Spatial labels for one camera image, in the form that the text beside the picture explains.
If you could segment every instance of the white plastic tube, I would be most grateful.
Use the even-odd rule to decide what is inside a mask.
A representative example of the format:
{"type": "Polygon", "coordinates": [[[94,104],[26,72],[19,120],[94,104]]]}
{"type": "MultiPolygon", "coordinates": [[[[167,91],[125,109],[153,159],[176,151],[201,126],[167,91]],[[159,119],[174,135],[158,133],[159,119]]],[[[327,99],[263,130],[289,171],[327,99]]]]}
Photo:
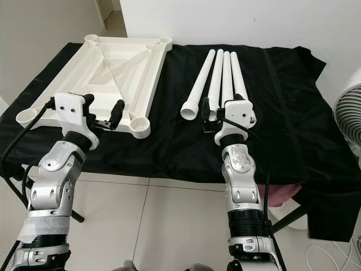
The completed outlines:
{"type": "Polygon", "coordinates": [[[233,81],[235,84],[235,93],[240,94],[243,99],[248,100],[246,87],[244,85],[241,67],[239,66],[238,56],[236,52],[231,53],[233,81]]]}
{"type": "Polygon", "coordinates": [[[180,114],[186,120],[194,120],[198,114],[198,104],[201,99],[205,81],[207,80],[210,67],[212,66],[215,50],[211,49],[204,61],[202,69],[191,90],[187,101],[183,104],[180,114]]]}
{"type": "Polygon", "coordinates": [[[222,107],[227,100],[233,100],[231,57],[228,51],[223,55],[222,107]]]}
{"type": "Polygon", "coordinates": [[[214,121],[217,117],[217,109],[219,108],[219,94],[221,92],[221,78],[223,65],[223,50],[217,51],[213,68],[212,79],[210,80],[208,98],[209,98],[209,120],[214,121]]]}

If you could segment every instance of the white cable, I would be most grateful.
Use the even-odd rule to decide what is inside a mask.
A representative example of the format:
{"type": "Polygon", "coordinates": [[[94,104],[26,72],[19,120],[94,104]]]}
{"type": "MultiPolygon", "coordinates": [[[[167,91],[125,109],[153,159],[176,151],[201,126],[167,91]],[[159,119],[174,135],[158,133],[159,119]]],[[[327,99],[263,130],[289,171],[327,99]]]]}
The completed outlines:
{"type": "Polygon", "coordinates": [[[346,262],[344,263],[343,267],[341,268],[341,270],[340,270],[340,268],[338,267],[335,259],[334,259],[334,258],[331,256],[331,254],[328,253],[325,249],[321,248],[320,246],[316,246],[316,245],[314,245],[314,244],[309,245],[309,246],[307,247],[307,249],[306,249],[305,256],[306,256],[306,262],[307,262],[307,265],[308,265],[310,271],[315,271],[315,270],[311,267],[310,262],[309,262],[309,252],[310,252],[310,248],[316,248],[318,251],[325,253],[325,254],[333,261],[333,264],[335,265],[337,271],[344,271],[344,269],[346,268],[346,266],[347,266],[347,264],[348,264],[349,262],[351,262],[351,263],[354,264],[355,266],[361,268],[361,265],[355,263],[355,262],[352,261],[352,259],[351,259],[352,251],[353,251],[353,246],[355,245],[354,240],[359,241],[360,239],[356,239],[356,238],[353,238],[353,237],[351,238],[349,255],[346,255],[346,254],[343,252],[343,250],[340,249],[340,247],[338,246],[338,244],[336,244],[336,242],[333,241],[333,243],[335,244],[335,246],[337,247],[337,249],[338,249],[338,250],[346,257],[346,259],[347,259],[346,262]]]}

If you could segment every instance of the pipe end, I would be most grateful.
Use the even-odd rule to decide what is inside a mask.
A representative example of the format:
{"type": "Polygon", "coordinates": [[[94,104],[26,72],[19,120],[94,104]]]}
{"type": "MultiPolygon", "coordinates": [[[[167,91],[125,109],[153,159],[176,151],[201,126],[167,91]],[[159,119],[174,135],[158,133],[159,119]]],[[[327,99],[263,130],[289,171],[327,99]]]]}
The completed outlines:
{"type": "Polygon", "coordinates": [[[182,109],[180,110],[180,115],[186,120],[194,120],[198,114],[198,104],[186,101],[182,109]]]}

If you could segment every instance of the black cable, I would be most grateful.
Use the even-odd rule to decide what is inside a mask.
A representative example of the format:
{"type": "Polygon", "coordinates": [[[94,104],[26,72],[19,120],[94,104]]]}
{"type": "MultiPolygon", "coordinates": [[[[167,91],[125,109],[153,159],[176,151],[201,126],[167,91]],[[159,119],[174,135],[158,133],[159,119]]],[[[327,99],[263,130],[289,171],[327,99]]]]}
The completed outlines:
{"type": "Polygon", "coordinates": [[[16,194],[16,196],[25,204],[25,206],[27,205],[27,199],[26,197],[24,197],[22,195],[22,193],[16,188],[16,186],[12,183],[12,181],[10,180],[11,176],[8,176],[6,174],[6,170],[5,170],[5,162],[6,159],[9,155],[9,153],[12,151],[12,149],[15,147],[15,145],[22,139],[22,137],[24,136],[24,134],[29,131],[34,125],[35,123],[44,115],[45,111],[48,108],[52,107],[53,102],[49,101],[47,102],[44,107],[40,110],[40,112],[36,115],[36,117],[29,123],[29,125],[27,127],[25,127],[20,134],[17,135],[17,137],[10,143],[10,145],[8,146],[8,148],[5,150],[4,154],[1,157],[1,161],[0,161],[0,172],[2,172],[3,176],[4,176],[4,180],[6,181],[6,183],[9,185],[9,187],[11,188],[11,190],[16,194]]]}
{"type": "Polygon", "coordinates": [[[274,236],[274,234],[271,231],[271,226],[272,223],[271,221],[268,219],[268,191],[270,189],[270,156],[268,154],[268,151],[266,149],[266,147],[263,145],[261,139],[255,134],[253,133],[251,130],[247,129],[246,127],[243,127],[242,125],[235,123],[234,121],[231,121],[229,119],[226,119],[224,117],[220,118],[221,121],[224,121],[226,123],[229,123],[231,125],[233,125],[234,127],[237,127],[243,131],[245,131],[246,133],[249,133],[250,135],[252,135],[252,137],[254,137],[259,144],[262,146],[263,151],[265,152],[266,155],[266,166],[267,166],[267,177],[266,177],[266,187],[265,187],[265,197],[263,199],[263,212],[264,212],[264,217],[265,217],[265,222],[267,224],[267,230],[268,230],[268,234],[270,235],[271,239],[273,240],[274,246],[275,246],[275,251],[278,257],[278,260],[280,262],[280,265],[282,267],[282,271],[287,271],[286,269],[286,265],[284,264],[283,258],[282,258],[282,254],[281,254],[281,250],[277,244],[277,240],[274,236]]]}
{"type": "Polygon", "coordinates": [[[22,183],[21,183],[21,192],[22,192],[22,194],[23,194],[23,197],[24,197],[25,200],[26,200],[26,205],[25,205],[26,207],[27,207],[28,204],[29,204],[29,201],[28,201],[28,198],[27,198],[27,180],[28,180],[28,174],[29,174],[29,171],[31,170],[31,168],[32,168],[35,164],[37,164],[37,163],[39,163],[39,160],[38,160],[38,159],[32,161],[32,162],[28,165],[28,167],[26,168],[25,173],[24,173],[24,175],[23,175],[23,181],[22,181],[22,183]]]}
{"type": "Polygon", "coordinates": [[[10,260],[12,258],[12,255],[15,253],[15,250],[17,249],[19,244],[20,244],[20,241],[16,240],[14,245],[12,246],[10,252],[6,256],[6,259],[5,259],[4,263],[2,264],[0,271],[5,271],[6,270],[6,267],[9,264],[9,262],[10,262],[10,260]]]}

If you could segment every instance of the black fabric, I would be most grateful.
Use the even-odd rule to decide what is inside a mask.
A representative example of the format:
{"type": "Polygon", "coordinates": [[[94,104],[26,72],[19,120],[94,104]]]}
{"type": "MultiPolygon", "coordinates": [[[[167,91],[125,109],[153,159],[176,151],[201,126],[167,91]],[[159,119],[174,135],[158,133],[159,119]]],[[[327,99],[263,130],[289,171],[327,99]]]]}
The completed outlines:
{"type": "MultiPolygon", "coordinates": [[[[67,44],[0,118],[1,153],[22,129],[15,121],[16,114],[31,106],[80,46],[67,44]]],[[[208,51],[218,48],[238,54],[257,117],[252,130],[271,156],[271,183],[303,186],[303,196],[297,200],[312,200],[315,207],[309,213],[311,237],[348,241],[361,205],[361,173],[331,108],[315,85],[325,64],[301,47],[174,45],[165,58],[149,113],[151,135],[138,140],[131,134],[104,132],[99,147],[87,153],[83,170],[224,182],[222,148],[214,143],[213,134],[203,133],[200,112],[194,121],[182,119],[179,113],[208,51]]],[[[209,84],[210,76],[203,97],[209,84]]],[[[10,154],[9,161],[29,164],[44,156],[61,138],[60,128],[30,131],[10,154]]],[[[247,143],[257,163],[256,182],[264,183],[262,147],[252,138],[247,143]]]]}

